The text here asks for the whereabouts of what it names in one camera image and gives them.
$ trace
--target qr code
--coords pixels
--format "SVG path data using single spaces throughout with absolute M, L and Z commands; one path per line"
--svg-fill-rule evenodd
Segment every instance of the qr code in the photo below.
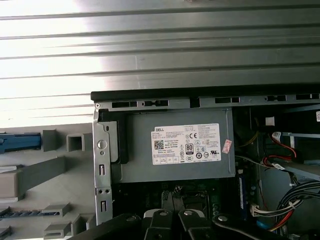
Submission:
M 165 149 L 165 147 L 164 147 L 164 141 L 163 141 L 163 140 L 156 140 L 156 141 L 154 141 L 154 149 L 155 149 L 155 150 Z

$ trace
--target corrugated metal panel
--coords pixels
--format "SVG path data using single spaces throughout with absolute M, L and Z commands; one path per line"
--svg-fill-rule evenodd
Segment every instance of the corrugated metal panel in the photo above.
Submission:
M 318 81 L 319 7 L 318 0 L 0 1 L 2 127 L 90 121 L 91 91 Z

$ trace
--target circuit board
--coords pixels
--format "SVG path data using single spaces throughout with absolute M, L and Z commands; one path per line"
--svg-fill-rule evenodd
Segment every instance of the circuit board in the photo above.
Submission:
M 207 218 L 212 218 L 220 213 L 222 199 L 230 193 L 224 191 L 227 181 L 234 182 L 234 178 L 115 184 L 112 186 L 113 215 L 136 213 L 142 217 L 147 210 L 162 208 L 163 192 L 182 189 L 186 209 L 201 210 Z

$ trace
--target white wire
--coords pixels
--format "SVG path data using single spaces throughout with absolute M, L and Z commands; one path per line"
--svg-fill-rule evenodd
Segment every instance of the white wire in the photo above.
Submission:
M 280 211 L 283 211 L 283 210 L 295 209 L 295 205 L 299 204 L 300 201 L 301 201 L 301 200 L 296 200 L 294 203 L 292 203 L 292 205 L 287 206 L 287 207 L 282 208 L 282 209 L 279 209 L 279 210 L 280 210 Z M 259 214 L 273 214 L 273 213 L 278 213 L 278 212 L 279 212 L 279 210 L 275 210 L 275 211 L 263 211 L 263 210 L 258 209 L 257 207 L 254 207 L 253 210 L 254 210 L 255 213 L 259 213 Z
M 263 164 L 261 164 L 261 163 L 258 163 L 258 162 L 256 162 L 256 161 L 253 161 L 251 158 L 246 157 L 246 156 L 235 155 L 235 157 L 241 158 L 241 159 L 244 159 L 244 160 L 247 160 L 247 161 L 249 161 L 249 162 L 252 162 L 252 163 L 254 163 L 254 164 L 257 164 L 257 165 L 259 165 L 259 166 L 262 166 L 262 167 L 264 167 L 264 168 L 269 168 L 268 166 L 265 166 L 265 165 L 263 165 Z

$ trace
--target power supply label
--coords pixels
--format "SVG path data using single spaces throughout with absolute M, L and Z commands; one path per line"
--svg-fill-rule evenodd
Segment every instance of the power supply label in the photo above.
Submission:
M 153 165 L 221 161 L 218 123 L 156 126 L 151 144 Z

